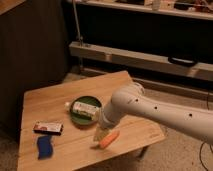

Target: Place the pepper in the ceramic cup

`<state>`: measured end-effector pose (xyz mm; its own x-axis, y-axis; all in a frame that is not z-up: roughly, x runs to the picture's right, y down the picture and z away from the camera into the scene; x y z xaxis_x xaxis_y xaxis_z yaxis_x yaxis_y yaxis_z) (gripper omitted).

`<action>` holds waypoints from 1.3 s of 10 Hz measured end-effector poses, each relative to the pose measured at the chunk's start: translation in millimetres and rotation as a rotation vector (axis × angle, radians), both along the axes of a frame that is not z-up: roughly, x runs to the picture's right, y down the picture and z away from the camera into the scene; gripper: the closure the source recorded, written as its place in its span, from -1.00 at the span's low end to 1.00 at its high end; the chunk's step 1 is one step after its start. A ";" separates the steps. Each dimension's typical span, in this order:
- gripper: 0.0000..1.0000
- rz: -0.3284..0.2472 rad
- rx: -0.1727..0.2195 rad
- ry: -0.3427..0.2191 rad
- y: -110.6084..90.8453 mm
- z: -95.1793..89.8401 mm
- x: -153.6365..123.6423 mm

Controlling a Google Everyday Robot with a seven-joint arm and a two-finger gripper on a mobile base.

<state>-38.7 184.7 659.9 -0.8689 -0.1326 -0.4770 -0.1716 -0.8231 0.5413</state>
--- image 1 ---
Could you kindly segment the white gripper body with label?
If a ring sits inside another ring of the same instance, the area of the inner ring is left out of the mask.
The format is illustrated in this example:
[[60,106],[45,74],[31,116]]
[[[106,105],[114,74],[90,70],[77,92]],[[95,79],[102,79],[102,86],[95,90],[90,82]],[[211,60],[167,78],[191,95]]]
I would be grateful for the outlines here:
[[105,113],[102,113],[99,116],[98,123],[102,129],[113,129],[117,125],[117,122],[107,116]]

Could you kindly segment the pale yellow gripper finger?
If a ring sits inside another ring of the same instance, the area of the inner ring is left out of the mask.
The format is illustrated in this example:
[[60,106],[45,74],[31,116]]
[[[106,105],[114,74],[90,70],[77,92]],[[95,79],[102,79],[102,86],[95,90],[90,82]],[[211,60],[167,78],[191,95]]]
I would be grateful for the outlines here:
[[101,141],[104,137],[106,137],[109,134],[108,129],[102,129],[101,127],[97,127],[93,140],[94,141]]

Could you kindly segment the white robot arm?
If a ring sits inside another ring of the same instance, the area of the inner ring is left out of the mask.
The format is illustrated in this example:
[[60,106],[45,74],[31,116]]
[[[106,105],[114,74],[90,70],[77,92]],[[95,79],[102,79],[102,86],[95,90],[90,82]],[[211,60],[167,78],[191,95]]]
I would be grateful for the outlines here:
[[132,82],[114,91],[99,114],[99,127],[113,129],[126,115],[143,117],[213,145],[213,111],[153,100],[141,84]]

